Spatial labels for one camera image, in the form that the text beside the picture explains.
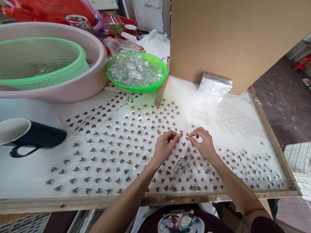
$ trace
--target red plastic bag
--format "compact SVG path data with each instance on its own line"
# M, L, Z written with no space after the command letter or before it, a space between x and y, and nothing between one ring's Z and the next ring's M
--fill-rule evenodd
M95 25L94 14L81 0L18 0L21 8L2 7L4 15L18 22L52 22L68 24L66 15L82 15Z

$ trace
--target finger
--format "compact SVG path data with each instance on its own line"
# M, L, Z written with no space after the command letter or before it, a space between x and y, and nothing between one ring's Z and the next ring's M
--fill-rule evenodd
M171 141L172 146L175 146L178 142L178 140L180 139L181 134L177 134Z
M175 131L169 130L167 131L165 134L163 134L165 140L172 140L175 136L177 135L177 133Z
M202 127L199 127L199 128L197 128L198 130L200 130L200 131L202 131L203 133L208 133L208 134L210 134L209 132L208 132L208 130L205 130L204 128L202 128Z
M189 135L189 137L193 137L193 136L196 136L196 138L198 139L199 137L201 137L203 140L205 140L205 135L202 131L200 130L197 130L197 131L193 131L191 132Z
M188 136L187 140L189 140L192 143L192 145L194 145L196 148L198 148L200 146L200 143L198 143L198 141L192 137Z

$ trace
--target t-shirt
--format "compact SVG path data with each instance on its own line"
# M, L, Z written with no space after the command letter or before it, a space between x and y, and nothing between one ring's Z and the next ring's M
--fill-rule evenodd
M197 204L168 205L150 215L138 233L218 233L233 231L217 217L201 210ZM255 218L252 233L284 233L273 220L260 216Z

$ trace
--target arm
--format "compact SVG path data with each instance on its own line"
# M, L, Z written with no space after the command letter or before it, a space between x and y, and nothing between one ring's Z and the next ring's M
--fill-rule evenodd
M203 142L198 143L193 136L201 137ZM212 136L202 127L195 129L189 134L188 140L198 149L200 154L209 161L217 171L233 203L241 211L246 222L251 226L253 220L258 216L270 218L270 215L262 206L253 191L237 177L217 155Z
M156 171L170 156L180 134L168 131L158 137L155 153L146 168L126 190L105 210L90 233L125 232L142 202L145 192Z

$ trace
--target glass jar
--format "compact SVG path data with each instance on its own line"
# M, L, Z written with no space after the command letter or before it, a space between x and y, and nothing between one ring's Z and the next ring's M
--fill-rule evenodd
M122 21L120 17L117 15L116 10L104 10L103 19L104 24L110 28L111 33L114 36L120 36L124 31Z

